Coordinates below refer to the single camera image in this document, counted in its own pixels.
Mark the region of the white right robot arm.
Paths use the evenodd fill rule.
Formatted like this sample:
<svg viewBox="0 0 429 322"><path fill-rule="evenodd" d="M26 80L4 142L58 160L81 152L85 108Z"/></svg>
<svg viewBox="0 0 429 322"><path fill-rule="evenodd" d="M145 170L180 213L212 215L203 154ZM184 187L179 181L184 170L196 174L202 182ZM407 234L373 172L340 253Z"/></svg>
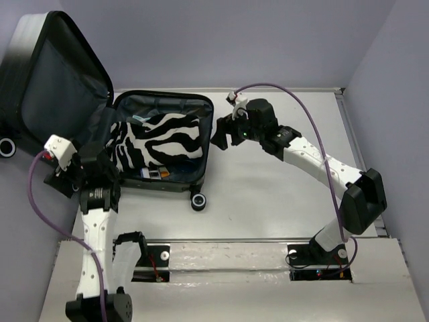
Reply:
<svg viewBox="0 0 429 322"><path fill-rule="evenodd" d="M266 99L248 100L231 93L227 101L233 111L217 119L212 144L226 150L246 140L257 142L265 153L303 170L333 195L338 214L308 244L314 262L327 261L344 240L361 235L387 209L378 171L353 168L322 152L294 128L280 125Z"/></svg>

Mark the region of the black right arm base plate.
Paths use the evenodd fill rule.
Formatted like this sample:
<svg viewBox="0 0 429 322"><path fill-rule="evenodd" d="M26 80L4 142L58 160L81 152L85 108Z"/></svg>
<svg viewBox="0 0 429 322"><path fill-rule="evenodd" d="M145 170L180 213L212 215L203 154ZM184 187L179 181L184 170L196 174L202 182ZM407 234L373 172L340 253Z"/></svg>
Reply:
<svg viewBox="0 0 429 322"><path fill-rule="evenodd" d="M292 282L352 281L351 270L345 268L349 264L349 258L344 244L321 258L315 258L309 253L308 244L290 244L285 261L290 268Z"/></svg>

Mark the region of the zebra print fuzzy pouch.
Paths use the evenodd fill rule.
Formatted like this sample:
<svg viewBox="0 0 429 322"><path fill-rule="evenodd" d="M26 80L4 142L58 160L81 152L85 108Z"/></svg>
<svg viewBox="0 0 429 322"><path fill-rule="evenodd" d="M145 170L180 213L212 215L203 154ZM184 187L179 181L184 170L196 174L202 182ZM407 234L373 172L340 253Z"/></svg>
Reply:
<svg viewBox="0 0 429 322"><path fill-rule="evenodd" d="M144 122L118 121L105 149L121 172L198 159L203 157L199 118L164 113Z"/></svg>

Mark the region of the white card with orange dots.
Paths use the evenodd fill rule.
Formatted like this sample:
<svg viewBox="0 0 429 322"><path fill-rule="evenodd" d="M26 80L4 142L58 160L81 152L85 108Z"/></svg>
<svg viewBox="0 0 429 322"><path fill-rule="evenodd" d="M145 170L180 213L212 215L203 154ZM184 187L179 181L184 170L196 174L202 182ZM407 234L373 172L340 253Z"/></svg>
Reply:
<svg viewBox="0 0 429 322"><path fill-rule="evenodd" d="M170 172L166 167L159 167L158 172L159 172L160 178L166 178L170 175Z"/></svg>

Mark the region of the dark blue cup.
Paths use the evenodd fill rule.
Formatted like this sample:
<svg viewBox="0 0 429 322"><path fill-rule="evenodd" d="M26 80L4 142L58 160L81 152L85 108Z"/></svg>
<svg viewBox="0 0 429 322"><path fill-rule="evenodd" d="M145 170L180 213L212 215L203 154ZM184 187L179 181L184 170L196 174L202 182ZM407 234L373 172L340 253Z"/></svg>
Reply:
<svg viewBox="0 0 429 322"><path fill-rule="evenodd" d="M194 172L197 170L198 161L197 160L183 160L183 161L175 164L174 167L178 172L190 173L190 172Z"/></svg>

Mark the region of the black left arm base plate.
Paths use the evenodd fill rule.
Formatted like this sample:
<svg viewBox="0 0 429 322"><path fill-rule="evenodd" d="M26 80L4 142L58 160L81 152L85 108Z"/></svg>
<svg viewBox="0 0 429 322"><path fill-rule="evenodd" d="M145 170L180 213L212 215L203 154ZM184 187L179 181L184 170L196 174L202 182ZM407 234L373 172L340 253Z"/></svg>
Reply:
<svg viewBox="0 0 429 322"><path fill-rule="evenodd" d="M133 282L170 281L170 244L148 243L140 231L121 233L113 242L113 255L116 258L129 246L132 259L126 264L135 264Z"/></svg>

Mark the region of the black space-print kids suitcase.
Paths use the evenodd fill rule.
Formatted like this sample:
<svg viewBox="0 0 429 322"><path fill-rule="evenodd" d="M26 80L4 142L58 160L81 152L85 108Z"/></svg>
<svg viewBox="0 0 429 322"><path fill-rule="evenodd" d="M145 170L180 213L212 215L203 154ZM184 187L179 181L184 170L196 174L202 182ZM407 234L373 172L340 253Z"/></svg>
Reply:
<svg viewBox="0 0 429 322"><path fill-rule="evenodd" d="M204 181L214 106L202 95L127 91L115 97L103 65L69 15L62 11L23 16L1 63L1 135L31 154L47 152L51 135L75 148L90 142L106 145L111 126L130 117L180 113L199 118L203 157L194 172L178 172L161 180L144 179L140 169L121 172L121 185L189 191L191 206L203 210Z"/></svg>

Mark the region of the teal cat-ear headphones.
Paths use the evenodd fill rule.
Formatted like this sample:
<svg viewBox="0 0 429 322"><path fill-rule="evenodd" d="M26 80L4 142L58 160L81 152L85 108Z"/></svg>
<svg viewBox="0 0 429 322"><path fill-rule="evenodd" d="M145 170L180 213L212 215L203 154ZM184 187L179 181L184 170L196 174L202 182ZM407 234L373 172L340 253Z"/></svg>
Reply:
<svg viewBox="0 0 429 322"><path fill-rule="evenodd" d="M138 115L133 115L132 117L129 118L130 121L132 122L140 122L140 123L145 123L146 121L149 120L149 117L140 117Z"/></svg>

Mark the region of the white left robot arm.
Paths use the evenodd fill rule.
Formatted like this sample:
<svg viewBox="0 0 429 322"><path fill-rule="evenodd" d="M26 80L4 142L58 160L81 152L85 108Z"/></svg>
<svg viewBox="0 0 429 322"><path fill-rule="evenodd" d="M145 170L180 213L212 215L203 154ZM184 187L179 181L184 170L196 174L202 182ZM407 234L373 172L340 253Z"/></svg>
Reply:
<svg viewBox="0 0 429 322"><path fill-rule="evenodd" d="M99 142L75 148L52 135L44 148L58 162L54 178L80 190L84 250L76 298L65 304L68 320L131 321L133 304L125 286L135 265L147 260L148 248L140 231L114 234L121 197L117 167Z"/></svg>

